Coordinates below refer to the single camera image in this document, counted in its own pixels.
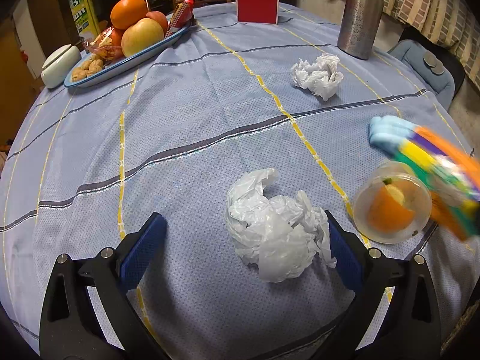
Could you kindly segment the blue cushioned chair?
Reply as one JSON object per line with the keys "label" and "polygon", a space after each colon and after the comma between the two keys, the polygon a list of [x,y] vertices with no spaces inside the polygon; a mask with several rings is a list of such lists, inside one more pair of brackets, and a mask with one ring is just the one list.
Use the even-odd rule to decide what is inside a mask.
{"label": "blue cushioned chair", "polygon": [[392,47],[388,53],[403,64],[411,67],[436,96],[447,111],[455,95],[455,81],[452,74],[431,51],[417,41],[404,39]]}

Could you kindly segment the steel water bottle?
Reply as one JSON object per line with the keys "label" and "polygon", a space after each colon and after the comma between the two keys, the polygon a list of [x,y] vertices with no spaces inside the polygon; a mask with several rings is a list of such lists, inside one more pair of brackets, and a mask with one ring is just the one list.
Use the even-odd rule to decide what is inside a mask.
{"label": "steel water bottle", "polygon": [[383,0],[346,0],[337,47],[357,59],[369,59],[382,13]]}

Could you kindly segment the red snack packet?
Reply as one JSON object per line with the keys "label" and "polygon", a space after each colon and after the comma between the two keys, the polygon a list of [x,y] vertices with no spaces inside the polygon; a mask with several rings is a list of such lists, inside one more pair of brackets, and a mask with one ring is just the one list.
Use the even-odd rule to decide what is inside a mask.
{"label": "red snack packet", "polygon": [[174,35],[189,23],[193,18],[193,9],[194,0],[184,0],[177,4],[164,36],[168,38],[171,35]]}

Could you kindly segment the yellow apple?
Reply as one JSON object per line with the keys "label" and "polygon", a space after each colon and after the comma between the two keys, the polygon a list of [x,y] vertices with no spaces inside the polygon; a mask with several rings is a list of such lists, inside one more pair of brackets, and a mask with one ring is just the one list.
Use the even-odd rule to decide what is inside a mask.
{"label": "yellow apple", "polygon": [[140,19],[124,31],[121,49],[125,57],[130,57],[164,39],[161,25],[151,18]]}

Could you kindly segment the red apple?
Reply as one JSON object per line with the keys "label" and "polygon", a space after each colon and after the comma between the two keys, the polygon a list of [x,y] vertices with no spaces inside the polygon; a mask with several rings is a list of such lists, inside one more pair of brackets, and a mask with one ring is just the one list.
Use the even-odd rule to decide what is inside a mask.
{"label": "red apple", "polygon": [[168,19],[165,14],[160,11],[153,10],[149,11],[145,16],[156,21],[162,27],[163,35],[166,35],[168,31]]}

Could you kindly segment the orange fruit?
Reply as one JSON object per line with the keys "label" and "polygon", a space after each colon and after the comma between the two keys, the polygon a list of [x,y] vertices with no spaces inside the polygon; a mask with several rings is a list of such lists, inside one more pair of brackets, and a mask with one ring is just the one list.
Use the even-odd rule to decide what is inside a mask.
{"label": "orange fruit", "polygon": [[110,19],[116,29],[126,30],[147,14],[145,0],[120,0],[112,8]]}

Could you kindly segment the blue fruit tray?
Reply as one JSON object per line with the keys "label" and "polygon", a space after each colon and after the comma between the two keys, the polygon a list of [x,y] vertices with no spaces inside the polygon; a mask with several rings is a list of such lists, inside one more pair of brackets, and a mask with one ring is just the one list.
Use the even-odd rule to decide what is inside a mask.
{"label": "blue fruit tray", "polygon": [[168,47],[171,47],[175,44],[181,36],[188,33],[190,27],[192,25],[192,21],[188,22],[184,25],[181,29],[179,29],[176,33],[155,43],[152,46],[147,47],[146,49],[138,52],[135,55],[132,55],[127,58],[120,58],[119,60],[115,61],[114,63],[108,64],[106,67],[103,68],[101,72],[97,72],[91,76],[87,76],[86,78],[78,81],[72,80],[72,72],[75,68],[78,68],[84,61],[86,61],[89,55],[85,55],[81,61],[79,61],[67,74],[64,78],[64,87],[65,88],[88,88],[91,86],[95,86],[103,81],[110,80],[113,77],[120,75],[121,73],[127,72],[128,70],[135,68],[136,66],[144,63],[145,61],[155,57],[156,55],[162,53]]}

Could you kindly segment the blue striped tablecloth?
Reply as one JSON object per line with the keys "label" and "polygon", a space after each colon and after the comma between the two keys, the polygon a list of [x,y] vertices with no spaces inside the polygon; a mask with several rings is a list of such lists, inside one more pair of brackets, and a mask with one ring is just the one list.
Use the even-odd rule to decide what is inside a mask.
{"label": "blue striped tablecloth", "polygon": [[60,254],[90,258],[168,221],[164,248],[129,299],[174,359],[306,359],[353,293],[315,260],[298,278],[262,281],[236,255],[226,194],[243,174],[278,171],[267,194],[330,211],[386,156],[368,144],[374,116],[401,115],[472,153],[433,90],[382,51],[339,56],[343,82],[323,102],[296,88],[300,59],[336,53],[339,27],[282,5],[275,25],[242,24],[231,3],[157,57],[90,88],[44,90],[1,173],[1,304],[31,350]]}

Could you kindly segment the white ceramic jar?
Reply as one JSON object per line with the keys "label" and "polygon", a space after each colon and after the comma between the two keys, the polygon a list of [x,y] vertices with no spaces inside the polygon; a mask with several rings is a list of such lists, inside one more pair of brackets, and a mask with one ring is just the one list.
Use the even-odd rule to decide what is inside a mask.
{"label": "white ceramic jar", "polygon": [[79,49],[67,44],[59,47],[51,55],[41,67],[41,80],[48,89],[54,89],[64,82],[67,74],[80,61]]}

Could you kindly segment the clear cup with orange peel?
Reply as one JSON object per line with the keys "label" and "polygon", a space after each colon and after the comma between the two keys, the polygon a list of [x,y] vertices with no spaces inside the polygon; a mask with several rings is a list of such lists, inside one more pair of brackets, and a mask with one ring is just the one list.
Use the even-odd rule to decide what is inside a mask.
{"label": "clear cup with orange peel", "polygon": [[363,236],[392,245],[424,230],[431,209],[431,193],[411,167],[389,161],[379,166],[355,195],[352,218]]}

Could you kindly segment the walnuts pile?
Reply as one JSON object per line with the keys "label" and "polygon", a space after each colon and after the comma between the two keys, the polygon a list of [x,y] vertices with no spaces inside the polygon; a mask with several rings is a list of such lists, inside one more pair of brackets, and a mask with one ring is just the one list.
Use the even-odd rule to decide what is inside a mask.
{"label": "walnuts pile", "polygon": [[101,72],[104,67],[103,60],[97,55],[90,55],[79,67],[75,67],[71,73],[71,81],[77,82],[84,80],[98,72]]}

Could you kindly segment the wrapped candy bag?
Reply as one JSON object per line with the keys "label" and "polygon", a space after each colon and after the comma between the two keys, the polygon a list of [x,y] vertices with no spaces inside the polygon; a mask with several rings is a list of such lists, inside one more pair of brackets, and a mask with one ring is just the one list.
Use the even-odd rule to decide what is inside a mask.
{"label": "wrapped candy bag", "polygon": [[89,53],[100,57],[104,63],[113,63],[125,57],[121,48],[123,33],[122,30],[111,26],[103,30],[95,39],[85,41],[84,47]]}

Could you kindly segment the white plastic bag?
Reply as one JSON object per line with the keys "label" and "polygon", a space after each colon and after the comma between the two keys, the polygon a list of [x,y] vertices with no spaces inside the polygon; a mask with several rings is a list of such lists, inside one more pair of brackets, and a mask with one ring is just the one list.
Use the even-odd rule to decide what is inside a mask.
{"label": "white plastic bag", "polygon": [[277,178],[278,171],[269,167],[245,173],[229,187],[225,221],[236,255],[269,283],[299,277],[315,257],[335,268],[326,212],[303,190],[295,197],[264,196]]}

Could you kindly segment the colourful tissue box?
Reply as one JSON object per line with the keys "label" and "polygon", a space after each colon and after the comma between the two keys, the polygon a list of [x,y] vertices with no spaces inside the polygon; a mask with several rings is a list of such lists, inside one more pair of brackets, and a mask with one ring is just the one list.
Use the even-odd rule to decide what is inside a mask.
{"label": "colourful tissue box", "polygon": [[431,219],[462,242],[479,234],[479,161],[427,127],[375,116],[368,142],[408,165],[432,198]]}

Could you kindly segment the white paper ball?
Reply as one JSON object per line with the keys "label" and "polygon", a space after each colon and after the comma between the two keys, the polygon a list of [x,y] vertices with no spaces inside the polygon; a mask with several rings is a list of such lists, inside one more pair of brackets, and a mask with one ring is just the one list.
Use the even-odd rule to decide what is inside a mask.
{"label": "white paper ball", "polygon": [[329,101],[344,78],[338,70],[339,62],[339,57],[328,53],[318,56],[314,63],[299,59],[290,69],[294,85],[307,89],[324,102]]}

